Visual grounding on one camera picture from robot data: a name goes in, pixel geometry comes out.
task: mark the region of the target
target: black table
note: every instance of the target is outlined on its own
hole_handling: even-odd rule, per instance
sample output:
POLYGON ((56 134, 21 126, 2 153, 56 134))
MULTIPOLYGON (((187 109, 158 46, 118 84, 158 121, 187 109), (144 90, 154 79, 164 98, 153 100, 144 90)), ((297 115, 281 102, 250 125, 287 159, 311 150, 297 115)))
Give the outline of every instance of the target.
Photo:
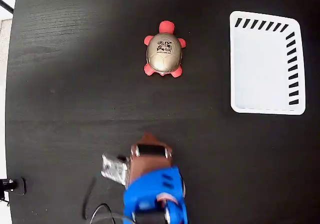
MULTIPOLYGON (((101 154, 129 154, 150 131, 175 150, 192 223, 319 223, 320 0, 16 0, 6 87, 13 224, 82 223, 101 154), (229 15, 296 19, 305 59, 302 116, 230 108, 229 15), (145 75, 144 37, 162 20, 187 41, 181 77, 145 75)), ((100 178, 121 211, 123 187, 100 178)))

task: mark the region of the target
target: sticker on turtle shell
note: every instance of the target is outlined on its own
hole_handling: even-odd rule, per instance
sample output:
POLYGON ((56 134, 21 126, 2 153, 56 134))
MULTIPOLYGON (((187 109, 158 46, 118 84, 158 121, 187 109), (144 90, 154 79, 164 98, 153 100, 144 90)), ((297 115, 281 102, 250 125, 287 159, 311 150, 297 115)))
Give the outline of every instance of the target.
POLYGON ((170 40, 162 40, 158 41, 158 47, 156 48, 156 52, 158 54, 171 54, 173 50, 173 43, 170 40))

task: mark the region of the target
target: blue gripper part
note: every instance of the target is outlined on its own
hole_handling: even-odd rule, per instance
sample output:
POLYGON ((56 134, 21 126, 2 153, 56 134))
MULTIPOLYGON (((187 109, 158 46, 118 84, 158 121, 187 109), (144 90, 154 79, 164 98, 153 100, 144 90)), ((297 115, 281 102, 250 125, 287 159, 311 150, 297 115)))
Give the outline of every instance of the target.
POLYGON ((159 169, 135 180, 124 193, 124 213, 133 219, 132 213, 157 209, 156 198, 161 193, 174 196, 179 205, 167 201, 166 208, 170 214, 170 224, 188 224, 186 204, 184 203, 183 181, 179 169, 159 169))

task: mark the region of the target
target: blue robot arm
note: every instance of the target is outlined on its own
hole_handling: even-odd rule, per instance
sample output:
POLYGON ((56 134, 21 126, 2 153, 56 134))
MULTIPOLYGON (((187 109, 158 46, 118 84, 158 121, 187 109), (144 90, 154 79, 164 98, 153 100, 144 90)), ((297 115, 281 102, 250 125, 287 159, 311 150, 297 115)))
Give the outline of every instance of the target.
POLYGON ((184 184, 179 169, 164 168, 141 176, 128 187, 124 193, 124 213, 135 219, 137 213, 161 209, 168 223, 187 224, 184 202, 184 184))

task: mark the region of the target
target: white tray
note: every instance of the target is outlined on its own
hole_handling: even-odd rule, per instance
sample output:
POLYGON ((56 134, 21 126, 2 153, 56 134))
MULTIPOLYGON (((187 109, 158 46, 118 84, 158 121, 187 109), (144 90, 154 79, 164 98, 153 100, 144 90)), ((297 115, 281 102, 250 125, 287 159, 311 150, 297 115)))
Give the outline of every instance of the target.
POLYGON ((305 69, 296 20, 235 11, 230 44, 231 107, 236 112, 303 114, 305 69))

